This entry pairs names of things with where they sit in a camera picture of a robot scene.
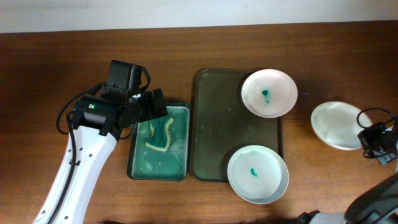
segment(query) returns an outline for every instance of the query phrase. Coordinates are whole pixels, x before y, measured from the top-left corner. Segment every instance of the green tray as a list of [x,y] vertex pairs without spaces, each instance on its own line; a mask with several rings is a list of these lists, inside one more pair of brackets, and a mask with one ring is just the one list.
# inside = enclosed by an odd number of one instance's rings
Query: green tray
[[166,152],[145,145],[150,139],[149,121],[139,123],[132,134],[127,176],[134,180],[175,180],[187,176],[190,105],[187,102],[166,102],[171,143]]

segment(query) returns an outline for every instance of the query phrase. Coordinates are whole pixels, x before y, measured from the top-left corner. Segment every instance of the cable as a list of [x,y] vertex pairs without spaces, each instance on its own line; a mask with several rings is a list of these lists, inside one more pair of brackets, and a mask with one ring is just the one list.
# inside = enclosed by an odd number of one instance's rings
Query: cable
[[141,87],[140,89],[138,89],[138,92],[139,92],[139,93],[145,92],[145,90],[148,89],[148,86],[149,86],[149,84],[150,84],[150,75],[149,75],[148,70],[147,70],[145,67],[143,67],[143,68],[142,68],[142,71],[144,72],[144,75],[145,75],[145,77],[146,77],[146,79],[147,79],[147,84],[146,84],[145,86]]
[[386,112],[387,114],[389,114],[392,118],[386,122],[384,122],[384,124],[390,123],[391,121],[393,121],[394,119],[398,118],[398,116],[396,116],[394,113],[391,113],[389,110],[383,109],[383,108],[368,108],[365,110],[361,110],[361,112],[359,112],[359,114],[356,117],[356,122],[358,123],[359,127],[363,128],[363,129],[368,129],[368,127],[363,126],[360,122],[359,122],[359,117],[361,116],[361,114],[367,112],[367,111],[371,111],[371,110],[379,110],[379,111],[383,111]]
[[119,140],[123,140],[123,139],[129,138],[132,135],[132,133],[134,132],[134,130],[136,130],[136,126],[137,125],[134,125],[134,127],[132,128],[130,134],[128,134],[127,136],[124,136],[124,137],[120,137]]
[[65,186],[63,187],[60,199],[58,200],[57,206],[55,207],[55,210],[53,212],[53,214],[50,217],[50,220],[48,222],[48,224],[51,224],[55,217],[57,216],[58,211],[61,208],[63,199],[65,198],[67,192],[68,192],[68,188],[70,185],[70,182],[72,181],[72,177],[73,177],[73,171],[75,171],[75,165],[76,165],[76,140],[75,140],[75,134],[73,133],[73,128],[72,128],[72,121],[70,119],[70,115],[73,113],[73,111],[70,111],[67,114],[67,124],[68,124],[68,129],[69,129],[69,134],[70,134],[70,141],[72,142],[72,161],[69,163],[70,164],[70,170],[69,170],[69,174],[68,174],[68,178],[67,181],[65,182]]
[[91,89],[89,89],[89,90],[86,90],[86,91],[84,91],[83,93],[78,94],[77,96],[73,97],[73,98],[62,108],[61,112],[58,114],[58,117],[57,117],[57,130],[58,130],[59,133],[64,134],[64,135],[69,134],[69,133],[66,132],[66,131],[62,131],[62,130],[61,130],[61,127],[60,127],[61,116],[62,116],[63,112],[66,110],[66,108],[67,108],[71,103],[73,103],[77,98],[83,96],[84,94],[95,95],[95,94],[101,89],[101,87],[102,87],[103,85],[105,85],[105,83],[99,83],[99,84],[95,85],[93,88],[91,88]]

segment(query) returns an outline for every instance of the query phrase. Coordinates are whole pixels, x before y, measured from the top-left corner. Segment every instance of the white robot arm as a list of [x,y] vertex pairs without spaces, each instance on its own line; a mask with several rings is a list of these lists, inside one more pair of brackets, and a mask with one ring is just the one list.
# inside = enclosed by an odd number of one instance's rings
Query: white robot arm
[[[141,72],[147,84],[139,88]],[[61,110],[57,129],[69,134],[68,146],[34,224],[83,223],[95,183],[122,130],[167,115],[162,90],[153,90],[153,94],[146,91],[149,83],[146,68],[113,60],[106,83],[79,94]],[[101,96],[94,96],[100,89]],[[69,132],[62,131],[59,118],[81,96],[74,110],[67,114]]]
[[[98,129],[80,126],[73,130],[76,139],[76,166],[69,189],[52,223],[83,223],[88,202],[101,169],[116,146],[110,133],[98,134]],[[52,184],[49,195],[33,223],[49,223],[68,179],[72,160],[72,142],[69,136],[61,166]]]

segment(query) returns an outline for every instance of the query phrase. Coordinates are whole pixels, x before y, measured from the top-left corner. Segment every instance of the wooden table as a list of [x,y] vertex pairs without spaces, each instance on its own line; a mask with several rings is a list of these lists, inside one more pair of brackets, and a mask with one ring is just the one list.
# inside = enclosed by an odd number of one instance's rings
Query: wooden table
[[345,211],[395,163],[380,166],[362,150],[328,147],[313,133],[310,113],[331,100],[398,112],[397,28],[386,21],[1,34],[0,223],[31,223],[38,214],[67,144],[55,118],[71,97],[106,80],[112,59],[147,67],[150,87],[174,100],[193,103],[194,74],[209,67],[279,69],[308,96],[284,116],[290,183],[278,201],[254,205],[228,184],[191,175],[131,180],[127,140],[103,167],[85,223],[237,223]]

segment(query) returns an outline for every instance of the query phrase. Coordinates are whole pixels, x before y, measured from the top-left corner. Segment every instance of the bowl rim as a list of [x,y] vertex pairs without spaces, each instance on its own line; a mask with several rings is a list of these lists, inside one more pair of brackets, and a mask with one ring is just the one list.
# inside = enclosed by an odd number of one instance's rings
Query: bowl rim
[[[272,200],[272,201],[270,201],[270,202],[259,203],[259,202],[252,202],[252,201],[250,201],[250,200],[244,198],[242,195],[240,195],[240,194],[238,193],[238,191],[234,188],[234,186],[233,186],[231,183],[229,183],[229,185],[231,186],[231,188],[235,191],[235,193],[236,193],[237,195],[239,195],[241,198],[243,198],[243,199],[244,199],[245,201],[247,201],[247,202],[254,203],[254,204],[258,204],[258,205],[265,205],[265,204],[268,204],[268,203],[275,202],[276,200],[280,199],[281,196],[283,196],[283,194],[285,194],[285,192],[286,192],[286,190],[287,190],[287,187],[289,186],[289,179],[290,179],[290,177],[289,177],[289,170],[288,170],[288,168],[287,168],[287,165],[286,165],[285,161],[283,160],[283,158],[281,158],[281,156],[278,155],[278,153],[274,152],[272,149],[270,149],[270,148],[268,148],[268,147],[260,146],[260,145],[248,145],[248,146],[244,146],[244,147],[238,149],[238,150],[231,156],[231,159],[232,159],[234,156],[236,157],[236,156],[237,156],[238,154],[240,154],[242,151],[246,151],[246,150],[248,150],[248,149],[251,148],[251,147],[256,147],[256,148],[257,148],[257,149],[252,149],[252,150],[267,151],[267,152],[269,152],[270,154],[272,154],[272,155],[274,156],[275,159],[277,159],[278,161],[282,161],[282,162],[279,163],[279,164],[283,164],[283,165],[281,165],[280,168],[286,171],[286,179],[287,179],[287,180],[286,180],[286,186],[285,186],[283,192],[282,192],[275,200]],[[229,179],[230,179],[230,170],[232,169],[232,168],[231,168],[231,159],[229,160],[229,162],[228,162],[228,167],[227,167],[228,181],[229,181]]]
[[[290,102],[289,102],[290,105],[288,107],[286,107],[284,110],[281,110],[280,114],[270,115],[270,116],[258,113],[255,110],[251,110],[250,107],[248,107],[249,103],[246,102],[244,97],[243,97],[244,90],[246,90],[248,88],[248,85],[249,85],[248,83],[249,82],[250,83],[253,82],[255,79],[257,79],[260,76],[266,76],[269,73],[274,73],[274,72],[277,72],[277,73],[281,74],[283,77],[288,79],[288,82],[289,82],[291,90],[292,90],[292,97],[291,97]],[[282,72],[280,70],[276,70],[276,69],[262,69],[262,70],[258,70],[256,72],[254,72],[253,74],[248,76],[248,78],[244,81],[244,83],[242,85],[242,89],[241,89],[241,98],[242,98],[244,106],[250,112],[252,112],[253,114],[255,114],[257,116],[260,116],[262,118],[277,118],[277,117],[280,117],[280,116],[283,116],[283,115],[287,114],[294,107],[294,105],[296,104],[298,95],[299,95],[299,91],[298,91],[296,83],[293,81],[292,77],[290,77],[288,74],[286,74],[286,73],[284,73],[284,72]]]
[[[352,150],[356,150],[356,149],[361,149],[362,146],[359,146],[359,147],[344,147],[344,146],[339,146],[339,145],[336,145],[336,144],[332,144],[332,143],[328,142],[328,141],[319,133],[319,131],[314,127],[315,115],[316,115],[321,109],[323,109],[323,108],[325,108],[325,107],[327,107],[327,106],[333,105],[333,104],[341,104],[341,105],[343,105],[343,106],[352,108],[352,109],[354,109],[354,110],[358,110],[358,113],[361,111],[361,109],[357,108],[356,106],[351,105],[351,104],[346,103],[346,102],[342,102],[342,101],[327,101],[327,102],[321,103],[321,104],[319,104],[319,105],[312,111],[312,113],[311,113],[311,127],[312,127],[312,129],[313,129],[313,132],[318,136],[319,139],[321,139],[321,141],[323,141],[324,143],[326,143],[327,145],[329,145],[329,146],[331,146],[331,147],[334,147],[335,149],[341,149],[341,150],[345,150],[345,151],[352,151]],[[362,117],[362,116],[364,116],[365,119],[367,119],[367,120],[369,121],[370,125],[372,124],[372,121],[370,120],[370,118],[367,116],[366,113],[363,113],[363,114],[361,115],[361,117]]]

